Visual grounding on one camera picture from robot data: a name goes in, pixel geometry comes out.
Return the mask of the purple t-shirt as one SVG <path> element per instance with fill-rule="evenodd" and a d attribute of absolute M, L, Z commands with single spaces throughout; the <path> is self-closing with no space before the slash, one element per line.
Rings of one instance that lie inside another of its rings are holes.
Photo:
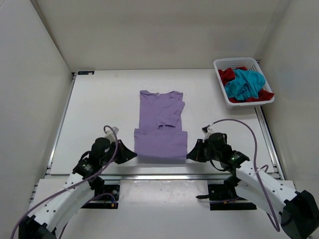
<path fill-rule="evenodd" d="M 183 93 L 140 91 L 139 127 L 134 151 L 143 163 L 181 163 L 187 155 L 187 131 L 182 130 Z"/>

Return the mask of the red t-shirt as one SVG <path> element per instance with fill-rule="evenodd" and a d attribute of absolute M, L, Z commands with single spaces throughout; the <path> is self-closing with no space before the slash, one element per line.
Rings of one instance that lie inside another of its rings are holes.
<path fill-rule="evenodd" d="M 248 70 L 246 67 L 239 67 L 236 69 L 241 69 L 241 70 Z M 225 87 L 225 85 L 234 80 L 235 79 L 235 75 L 234 75 L 234 70 L 231 68 L 227 68 L 226 70 L 218 70 L 219 76 L 221 78 L 222 84 Z M 274 96 L 274 93 L 268 92 L 264 89 L 262 89 L 259 92 L 259 98 L 255 99 L 255 98 L 250 98 L 247 101 L 237 101 L 234 98 L 228 98 L 230 102 L 232 103 L 245 103 L 245 102 L 261 102 L 261 101 L 268 101 L 271 100 L 271 98 Z"/>

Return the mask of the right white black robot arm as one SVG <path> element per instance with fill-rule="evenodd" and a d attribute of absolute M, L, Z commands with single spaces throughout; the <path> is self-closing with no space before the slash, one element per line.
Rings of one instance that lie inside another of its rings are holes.
<path fill-rule="evenodd" d="M 199 139 L 186 156 L 196 162 L 218 161 L 230 172 L 224 186 L 229 199 L 244 198 L 272 216 L 292 239 L 307 239 L 319 227 L 319 208 L 307 190 L 298 192 L 274 179 L 243 153 L 227 144 L 227 135 L 211 133 Z"/>

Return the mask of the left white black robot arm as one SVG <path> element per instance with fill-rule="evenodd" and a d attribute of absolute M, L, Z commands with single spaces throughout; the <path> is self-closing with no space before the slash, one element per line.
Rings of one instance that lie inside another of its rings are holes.
<path fill-rule="evenodd" d="M 39 210 L 31 215 L 27 212 L 20 219 L 16 229 L 20 239 L 55 239 L 57 232 L 63 232 L 69 220 L 87 203 L 104 196 L 111 203 L 117 200 L 111 190 L 105 189 L 105 181 L 100 177 L 110 163 L 123 164 L 136 157 L 121 140 L 100 137 L 91 150 L 79 159 L 72 173 L 57 193 L 32 207 Z"/>

